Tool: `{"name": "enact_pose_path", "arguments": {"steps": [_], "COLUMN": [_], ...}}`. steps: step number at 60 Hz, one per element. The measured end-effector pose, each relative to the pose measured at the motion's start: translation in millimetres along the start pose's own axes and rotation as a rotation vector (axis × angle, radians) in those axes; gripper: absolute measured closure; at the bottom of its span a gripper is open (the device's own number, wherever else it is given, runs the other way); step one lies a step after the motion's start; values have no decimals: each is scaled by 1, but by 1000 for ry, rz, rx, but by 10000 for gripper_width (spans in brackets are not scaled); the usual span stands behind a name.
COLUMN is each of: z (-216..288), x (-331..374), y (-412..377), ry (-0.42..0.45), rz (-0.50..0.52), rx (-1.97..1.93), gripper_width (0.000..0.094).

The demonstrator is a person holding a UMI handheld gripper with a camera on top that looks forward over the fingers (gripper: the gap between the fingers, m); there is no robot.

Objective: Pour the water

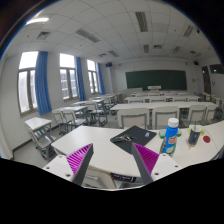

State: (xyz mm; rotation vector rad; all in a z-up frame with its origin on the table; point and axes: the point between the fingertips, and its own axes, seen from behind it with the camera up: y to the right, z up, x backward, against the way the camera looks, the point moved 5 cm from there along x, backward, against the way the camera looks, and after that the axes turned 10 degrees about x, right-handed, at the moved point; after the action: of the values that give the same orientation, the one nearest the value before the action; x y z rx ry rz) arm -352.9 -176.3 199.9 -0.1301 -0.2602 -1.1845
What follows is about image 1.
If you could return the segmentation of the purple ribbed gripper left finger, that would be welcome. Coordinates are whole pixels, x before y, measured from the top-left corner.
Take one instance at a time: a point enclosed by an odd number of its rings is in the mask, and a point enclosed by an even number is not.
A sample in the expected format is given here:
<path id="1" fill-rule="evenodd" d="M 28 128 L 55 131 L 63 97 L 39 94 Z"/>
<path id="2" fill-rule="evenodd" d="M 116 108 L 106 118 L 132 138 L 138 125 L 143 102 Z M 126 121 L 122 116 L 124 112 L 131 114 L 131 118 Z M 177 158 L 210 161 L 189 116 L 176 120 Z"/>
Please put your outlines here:
<path id="1" fill-rule="evenodd" d="M 92 155 L 93 144 L 88 144 L 66 156 L 67 162 L 74 173 L 73 182 L 76 185 L 82 185 Z"/>

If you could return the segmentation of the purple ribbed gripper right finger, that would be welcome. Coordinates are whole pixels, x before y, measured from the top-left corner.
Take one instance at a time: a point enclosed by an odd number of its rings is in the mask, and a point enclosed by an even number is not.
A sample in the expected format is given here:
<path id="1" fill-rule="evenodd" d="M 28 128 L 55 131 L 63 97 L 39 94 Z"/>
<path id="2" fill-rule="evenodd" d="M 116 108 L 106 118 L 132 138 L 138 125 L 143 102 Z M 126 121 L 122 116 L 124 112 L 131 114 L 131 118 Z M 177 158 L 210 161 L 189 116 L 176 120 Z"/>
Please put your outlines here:
<path id="1" fill-rule="evenodd" d="M 151 173 L 159 155 L 137 143 L 132 144 L 131 153 L 136 161 L 143 184 L 151 183 L 153 181 Z"/>

